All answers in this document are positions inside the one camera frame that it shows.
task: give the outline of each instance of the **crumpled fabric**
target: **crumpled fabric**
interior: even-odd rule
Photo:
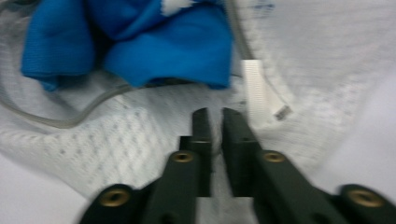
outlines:
[[[177,2],[43,0],[21,70],[47,91],[96,65],[134,87],[169,77],[229,87],[232,38],[222,8],[216,1]]]

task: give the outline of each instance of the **white cloth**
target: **white cloth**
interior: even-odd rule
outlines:
[[[265,4],[275,7],[268,11]],[[293,111],[287,119],[254,131],[265,148],[287,153],[309,172],[340,143],[369,88],[395,63],[396,2],[241,0],[238,7],[266,79]],[[19,72],[24,31],[34,8],[4,0],[0,8],[4,101],[40,117],[70,119],[101,92],[123,84],[97,71],[73,88],[42,91]],[[191,84],[124,93],[70,129],[37,124],[0,107],[0,150],[59,176],[85,196],[112,183],[142,187],[161,172],[166,156],[177,149],[178,137],[190,134],[191,112],[209,107],[219,149],[220,109],[227,106],[246,113],[245,104],[243,80],[234,77],[227,91]],[[222,168],[217,162],[215,176],[223,175]],[[226,189],[224,178],[215,185]],[[205,217],[213,223],[252,222],[247,221],[250,216],[235,212],[245,202],[232,203],[221,195],[218,191],[208,202],[206,212],[212,216]]]

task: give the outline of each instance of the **blue fabric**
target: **blue fabric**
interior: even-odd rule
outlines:
[[[88,74],[100,59],[135,87],[177,77],[227,88],[231,34],[216,1],[201,2],[165,17],[161,0],[43,0],[21,70],[47,91],[62,86],[61,77]]]

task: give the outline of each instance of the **white backdrop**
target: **white backdrop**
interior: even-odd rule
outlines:
[[[357,183],[396,202],[396,76],[388,75],[361,108],[346,141],[310,176],[329,192]],[[51,176],[0,155],[0,223],[76,223],[88,202]]]

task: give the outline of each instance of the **brass screw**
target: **brass screw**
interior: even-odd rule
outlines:
[[[347,195],[354,203],[365,207],[381,207],[384,205],[384,201],[380,197],[368,190],[355,189]]]
[[[100,204],[105,207],[118,207],[129,201],[130,194],[125,189],[112,189],[102,195]]]
[[[264,154],[264,159],[270,162],[282,162],[285,160],[285,157],[276,152],[269,152]]]
[[[187,152],[179,152],[173,155],[172,159],[178,162],[189,162],[192,161],[193,156]]]

